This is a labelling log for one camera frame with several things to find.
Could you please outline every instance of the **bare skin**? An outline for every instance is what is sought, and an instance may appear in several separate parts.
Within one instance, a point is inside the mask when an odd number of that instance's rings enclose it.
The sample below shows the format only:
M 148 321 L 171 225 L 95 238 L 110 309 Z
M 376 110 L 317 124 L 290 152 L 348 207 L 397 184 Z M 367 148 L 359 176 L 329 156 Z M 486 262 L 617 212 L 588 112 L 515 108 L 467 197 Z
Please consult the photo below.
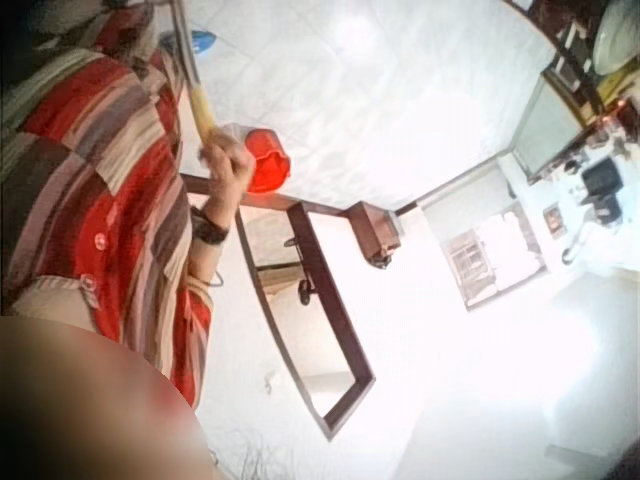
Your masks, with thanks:
M 256 160 L 244 145 L 220 129 L 212 132 L 210 141 L 202 147 L 200 156 L 211 171 L 210 197 L 202 211 L 213 223 L 229 229 L 253 177 Z M 207 245 L 194 239 L 189 251 L 189 274 L 210 283 L 221 251 L 221 246 Z

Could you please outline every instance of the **wooden handle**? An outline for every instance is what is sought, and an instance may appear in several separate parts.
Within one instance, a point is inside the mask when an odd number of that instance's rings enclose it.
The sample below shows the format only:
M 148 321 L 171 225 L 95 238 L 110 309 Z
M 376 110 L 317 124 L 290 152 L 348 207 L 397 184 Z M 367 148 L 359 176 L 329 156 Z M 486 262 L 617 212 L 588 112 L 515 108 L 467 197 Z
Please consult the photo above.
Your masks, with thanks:
M 198 135 L 200 135 L 202 143 L 205 143 L 216 124 L 213 120 L 211 109 L 209 108 L 207 95 L 204 93 L 202 86 L 195 85 L 190 87 L 189 99 L 191 100 L 191 110 L 193 111 L 193 118 L 196 123 L 196 128 L 198 129 Z

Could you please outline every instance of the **shirt button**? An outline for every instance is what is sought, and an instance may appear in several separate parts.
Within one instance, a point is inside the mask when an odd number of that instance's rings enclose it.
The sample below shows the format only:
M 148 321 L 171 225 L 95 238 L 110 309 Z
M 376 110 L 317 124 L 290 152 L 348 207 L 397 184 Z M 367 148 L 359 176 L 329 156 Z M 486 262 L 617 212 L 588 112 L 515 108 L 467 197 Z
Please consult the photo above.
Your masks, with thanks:
M 93 292 L 96 289 L 96 279 L 92 275 L 84 274 L 80 277 L 80 286 L 88 292 Z
M 97 234 L 93 240 L 96 248 L 101 252 L 107 249 L 107 237 L 104 235 L 104 233 Z

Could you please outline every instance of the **wristwatch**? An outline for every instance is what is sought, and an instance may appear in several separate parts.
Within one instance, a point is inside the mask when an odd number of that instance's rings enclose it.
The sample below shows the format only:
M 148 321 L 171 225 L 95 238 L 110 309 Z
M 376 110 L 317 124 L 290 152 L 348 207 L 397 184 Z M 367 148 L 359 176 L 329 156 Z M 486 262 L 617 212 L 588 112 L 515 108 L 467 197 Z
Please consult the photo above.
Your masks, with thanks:
M 229 235 L 229 230 L 216 225 L 196 207 L 191 207 L 191 224 L 193 238 L 202 240 L 207 245 L 220 245 Z

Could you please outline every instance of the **red plastic cup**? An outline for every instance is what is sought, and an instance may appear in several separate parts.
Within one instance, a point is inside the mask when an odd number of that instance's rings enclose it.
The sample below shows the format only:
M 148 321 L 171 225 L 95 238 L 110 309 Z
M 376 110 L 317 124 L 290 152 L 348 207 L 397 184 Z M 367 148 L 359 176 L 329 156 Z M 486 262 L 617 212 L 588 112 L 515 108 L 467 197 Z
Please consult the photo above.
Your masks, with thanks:
M 244 144 L 256 157 L 249 193 L 275 192 L 291 171 L 291 159 L 284 152 L 278 135 L 273 130 L 257 128 L 247 134 Z

